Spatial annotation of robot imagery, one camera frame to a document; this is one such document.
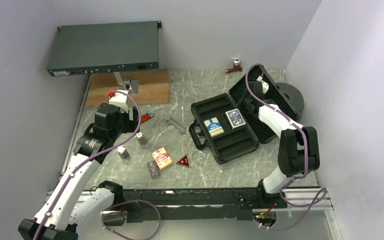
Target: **open case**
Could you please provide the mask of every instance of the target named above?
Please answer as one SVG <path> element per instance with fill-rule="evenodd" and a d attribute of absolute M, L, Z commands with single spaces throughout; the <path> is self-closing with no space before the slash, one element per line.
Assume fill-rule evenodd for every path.
<path fill-rule="evenodd" d="M 264 68 L 253 67 L 249 71 L 248 81 L 256 81 L 262 73 L 262 80 L 269 85 L 264 99 L 273 101 L 280 110 L 294 121 L 298 121 L 301 117 L 300 113 L 288 97 L 279 90 Z M 215 161 L 224 164 L 257 150 L 259 143 L 267 144 L 276 135 L 269 126 L 259 120 L 258 110 L 261 106 L 262 104 L 248 92 L 245 75 L 229 90 L 229 94 L 224 93 L 193 103 L 190 109 L 195 120 L 189 127 L 189 133 L 196 148 L 199 150 L 210 148 Z M 234 129 L 225 115 L 227 111 L 233 109 L 239 109 L 246 123 Z M 224 133 L 211 136 L 204 121 L 212 118 L 217 118 Z"/>

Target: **white wall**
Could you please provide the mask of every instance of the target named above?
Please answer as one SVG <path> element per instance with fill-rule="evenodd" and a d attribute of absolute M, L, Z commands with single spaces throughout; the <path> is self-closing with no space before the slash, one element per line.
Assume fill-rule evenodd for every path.
<path fill-rule="evenodd" d="M 323 0 L 286 69 L 345 239 L 384 239 L 384 0 Z"/>
<path fill-rule="evenodd" d="M 46 72 L 60 24 L 49 1 L 0 3 L 0 240 L 56 186 L 86 87 Z"/>
<path fill-rule="evenodd" d="M 321 0 L 51 0 L 64 25 L 162 21 L 162 68 L 285 69 Z"/>

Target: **triangular object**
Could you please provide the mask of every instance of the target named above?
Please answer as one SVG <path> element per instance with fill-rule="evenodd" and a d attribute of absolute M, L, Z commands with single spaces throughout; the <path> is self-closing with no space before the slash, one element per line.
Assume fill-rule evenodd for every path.
<path fill-rule="evenodd" d="M 190 168 L 191 167 L 191 162 L 189 161 L 189 157 L 188 155 L 184 155 L 182 158 L 180 158 L 179 161 L 176 162 L 177 164 L 179 165 L 182 165 L 182 166 L 185 166 L 185 167 L 188 167 Z"/>

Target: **wooden board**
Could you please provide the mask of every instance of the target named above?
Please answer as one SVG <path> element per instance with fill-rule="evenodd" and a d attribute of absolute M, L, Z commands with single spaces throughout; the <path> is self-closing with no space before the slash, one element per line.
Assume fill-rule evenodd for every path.
<path fill-rule="evenodd" d="M 139 91 L 131 96 L 138 104 L 162 104 L 170 101 L 170 79 L 168 71 L 122 72 L 123 78 L 139 80 Z M 99 73 L 92 76 L 86 106 L 98 107 L 108 103 L 108 92 L 120 89 L 113 73 Z"/>

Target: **marble tabletop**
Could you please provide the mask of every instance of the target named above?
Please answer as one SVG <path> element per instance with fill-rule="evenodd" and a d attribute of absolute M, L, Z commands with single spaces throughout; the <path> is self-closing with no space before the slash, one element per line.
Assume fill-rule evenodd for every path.
<path fill-rule="evenodd" d="M 268 73 L 275 82 L 285 82 L 282 70 L 268 70 Z M 177 129 L 166 124 L 166 119 L 172 117 L 189 128 L 194 121 L 192 103 L 227 93 L 244 74 L 245 72 L 225 74 L 224 69 L 169 70 L 170 102 L 140 105 L 142 113 L 155 114 L 155 117 L 140 127 L 148 143 L 140 145 L 135 138 L 127 142 L 125 147 L 130 154 L 128 159 L 121 159 L 115 150 L 110 152 L 86 184 L 85 190 L 105 180 L 118 183 L 125 189 L 256 187 L 258 181 L 269 176 L 277 166 L 279 138 L 276 137 L 268 144 L 260 144 L 256 151 L 225 164 L 216 163 L 210 149 L 206 148 L 202 152 L 207 159 L 204 164 L 199 165 L 197 160 L 191 159 L 192 154 L 196 153 L 195 157 L 199 151 L 189 132 L 186 131 L 182 136 Z M 97 107 L 84 107 L 76 140 L 94 120 L 96 110 Z M 122 134 L 116 143 L 122 142 L 127 134 Z M 161 170 L 160 177 L 152 179 L 147 162 L 153 160 L 151 153 L 162 147 L 167 150 L 174 163 Z M 185 154 L 189 156 L 190 168 L 175 164 Z M 311 172 L 305 179 L 297 180 L 291 186 L 317 187 L 318 183 Z"/>

